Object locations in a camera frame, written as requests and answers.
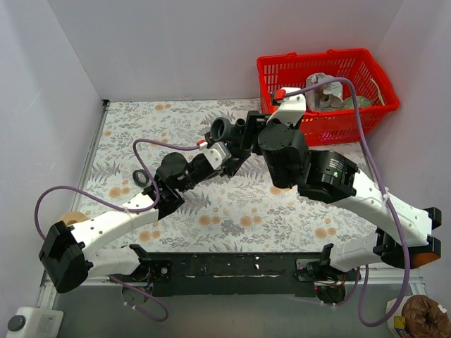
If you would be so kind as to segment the grey tee pipe fitting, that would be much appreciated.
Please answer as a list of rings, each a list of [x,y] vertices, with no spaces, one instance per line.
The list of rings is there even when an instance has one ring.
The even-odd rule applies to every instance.
[[[210,128],[210,138],[215,142],[228,142],[237,144],[241,149],[251,147],[251,139],[246,133],[247,122],[238,118],[235,124],[229,119],[219,117],[215,119]]]

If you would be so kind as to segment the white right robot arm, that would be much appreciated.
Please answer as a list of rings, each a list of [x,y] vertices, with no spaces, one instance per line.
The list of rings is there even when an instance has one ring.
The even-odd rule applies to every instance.
[[[292,123],[269,122],[256,111],[236,123],[240,146],[264,157],[276,187],[296,187],[300,196],[346,209],[376,226],[362,238],[325,245],[317,261],[299,269],[303,276],[334,280],[372,263],[409,271],[441,257],[441,242],[432,235],[441,224],[439,209],[410,206],[336,151],[309,149]]]

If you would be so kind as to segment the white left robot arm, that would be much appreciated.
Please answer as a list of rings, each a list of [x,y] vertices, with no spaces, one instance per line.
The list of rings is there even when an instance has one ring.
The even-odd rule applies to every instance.
[[[187,161],[178,148],[164,156],[150,184],[121,206],[95,218],[69,225],[60,220],[44,235],[39,260],[60,294],[70,292],[91,277],[126,275],[145,280],[154,268],[140,246],[105,250],[117,238],[174,213],[184,204],[181,193],[214,178],[232,178],[250,157],[230,142],[212,146],[202,142],[199,154]]]

